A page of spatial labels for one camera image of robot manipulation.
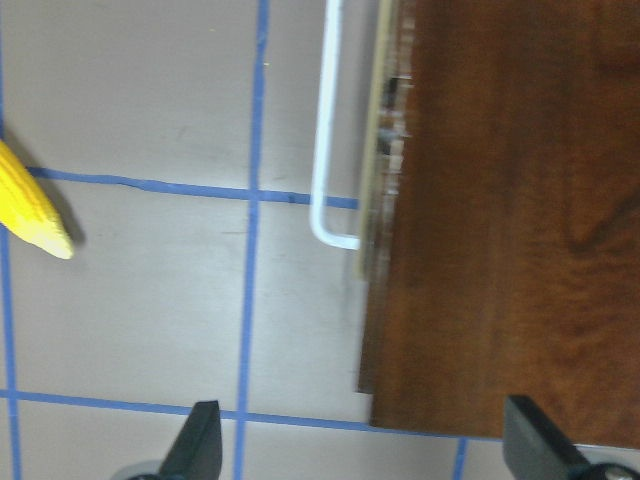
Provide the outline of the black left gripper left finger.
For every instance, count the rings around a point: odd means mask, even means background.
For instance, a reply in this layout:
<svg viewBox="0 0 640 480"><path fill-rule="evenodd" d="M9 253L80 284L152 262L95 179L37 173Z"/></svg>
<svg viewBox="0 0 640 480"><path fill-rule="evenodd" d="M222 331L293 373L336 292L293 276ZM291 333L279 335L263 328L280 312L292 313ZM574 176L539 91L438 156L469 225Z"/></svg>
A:
<svg viewBox="0 0 640 480"><path fill-rule="evenodd" d="M217 480L223 461L218 401L197 402L160 466L161 479Z"/></svg>

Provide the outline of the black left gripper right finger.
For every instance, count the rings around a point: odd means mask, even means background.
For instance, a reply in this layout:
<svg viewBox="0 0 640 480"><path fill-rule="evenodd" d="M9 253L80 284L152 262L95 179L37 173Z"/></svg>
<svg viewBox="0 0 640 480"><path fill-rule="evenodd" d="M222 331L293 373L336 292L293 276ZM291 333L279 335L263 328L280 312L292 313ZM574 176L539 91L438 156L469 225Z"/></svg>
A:
<svg viewBox="0 0 640 480"><path fill-rule="evenodd" d="M502 452L515 479L580 479L590 462L528 396L504 403Z"/></svg>

